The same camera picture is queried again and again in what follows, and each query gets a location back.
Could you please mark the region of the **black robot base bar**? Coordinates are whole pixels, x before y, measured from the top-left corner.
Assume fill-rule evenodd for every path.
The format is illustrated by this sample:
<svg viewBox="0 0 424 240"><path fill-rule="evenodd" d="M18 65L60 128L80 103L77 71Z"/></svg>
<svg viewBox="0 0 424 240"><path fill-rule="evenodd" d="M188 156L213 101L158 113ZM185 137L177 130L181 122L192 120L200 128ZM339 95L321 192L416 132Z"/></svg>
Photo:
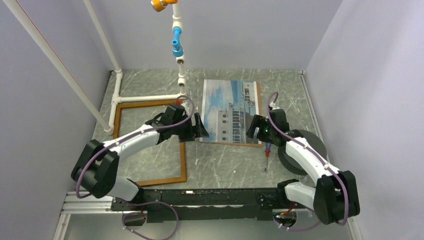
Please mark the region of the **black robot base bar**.
<svg viewBox="0 0 424 240"><path fill-rule="evenodd" d="M277 220L293 226L302 206L283 202L276 188L145 189L143 196L126 204L114 198L112 211L146 214L148 223L255 219Z"/></svg>

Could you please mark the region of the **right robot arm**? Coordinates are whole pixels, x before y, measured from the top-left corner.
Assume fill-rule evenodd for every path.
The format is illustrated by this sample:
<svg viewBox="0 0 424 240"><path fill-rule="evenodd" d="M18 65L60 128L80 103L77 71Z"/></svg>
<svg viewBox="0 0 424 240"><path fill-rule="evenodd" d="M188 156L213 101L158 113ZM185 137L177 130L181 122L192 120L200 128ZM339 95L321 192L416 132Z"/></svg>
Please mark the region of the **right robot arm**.
<svg viewBox="0 0 424 240"><path fill-rule="evenodd" d="M290 129L284 110L270 110L268 117L254 115L246 135L281 148L285 157L284 167L294 174L309 176L313 182L313 186L296 179L278 183L275 200L280 207L301 204L313 210L325 225L344 224L348 218L360 213L354 174L333 166L325 159L325 153L314 149L310 140L325 148L315 134Z"/></svg>

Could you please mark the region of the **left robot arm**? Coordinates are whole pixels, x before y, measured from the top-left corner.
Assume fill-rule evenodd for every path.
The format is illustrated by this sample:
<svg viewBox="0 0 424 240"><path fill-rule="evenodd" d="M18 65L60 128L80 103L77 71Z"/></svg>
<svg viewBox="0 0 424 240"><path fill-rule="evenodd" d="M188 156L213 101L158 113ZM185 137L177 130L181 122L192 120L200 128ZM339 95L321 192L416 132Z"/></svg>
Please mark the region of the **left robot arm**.
<svg viewBox="0 0 424 240"><path fill-rule="evenodd" d="M180 176L145 181L118 177L121 161L159 145L173 135L179 140ZM118 197L124 199L129 209L137 210L144 203L143 187L186 182L185 143L208 136L195 107L187 112L182 101L171 102L165 112L126 135L105 142L90 140L71 171L71 178L76 182L76 196L80 199L89 196Z"/></svg>

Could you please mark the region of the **blue handled screwdriver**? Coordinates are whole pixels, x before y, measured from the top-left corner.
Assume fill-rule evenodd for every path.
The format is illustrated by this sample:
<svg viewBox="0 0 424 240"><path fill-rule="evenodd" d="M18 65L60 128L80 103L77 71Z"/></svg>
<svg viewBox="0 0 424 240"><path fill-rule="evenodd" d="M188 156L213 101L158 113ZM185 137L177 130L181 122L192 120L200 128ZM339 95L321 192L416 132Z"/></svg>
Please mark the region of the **blue handled screwdriver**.
<svg viewBox="0 0 424 240"><path fill-rule="evenodd" d="M270 155L270 152L271 152L271 143L269 143L269 142L267 142L266 144L265 144L265 166L264 166L264 172L266 172L267 171L267 169L268 169L268 162L269 162L269 155Z"/></svg>

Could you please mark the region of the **building photo print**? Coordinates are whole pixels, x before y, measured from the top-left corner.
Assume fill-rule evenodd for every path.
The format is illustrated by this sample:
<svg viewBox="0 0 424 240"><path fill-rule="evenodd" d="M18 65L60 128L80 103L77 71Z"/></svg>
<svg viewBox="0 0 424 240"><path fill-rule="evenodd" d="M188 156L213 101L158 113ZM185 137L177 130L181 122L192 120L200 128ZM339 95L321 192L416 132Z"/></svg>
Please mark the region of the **building photo print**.
<svg viewBox="0 0 424 240"><path fill-rule="evenodd" d="M200 141L260 147L259 140L247 137L254 115L260 114L259 82L206 79L203 82L201 120L209 137Z"/></svg>

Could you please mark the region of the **blue pipe elbow fitting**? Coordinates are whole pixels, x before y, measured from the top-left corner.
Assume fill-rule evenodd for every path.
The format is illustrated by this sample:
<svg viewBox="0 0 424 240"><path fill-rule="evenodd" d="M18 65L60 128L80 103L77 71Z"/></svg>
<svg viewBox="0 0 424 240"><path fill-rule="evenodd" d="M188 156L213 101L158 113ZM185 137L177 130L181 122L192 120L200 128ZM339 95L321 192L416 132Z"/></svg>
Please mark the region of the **blue pipe elbow fitting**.
<svg viewBox="0 0 424 240"><path fill-rule="evenodd" d="M181 45L181 40L180 40L181 34L182 34L182 30L180 27L175 27L173 29L173 39L171 44L172 44L173 55L176 58L181 57L184 54L184 49Z"/></svg>

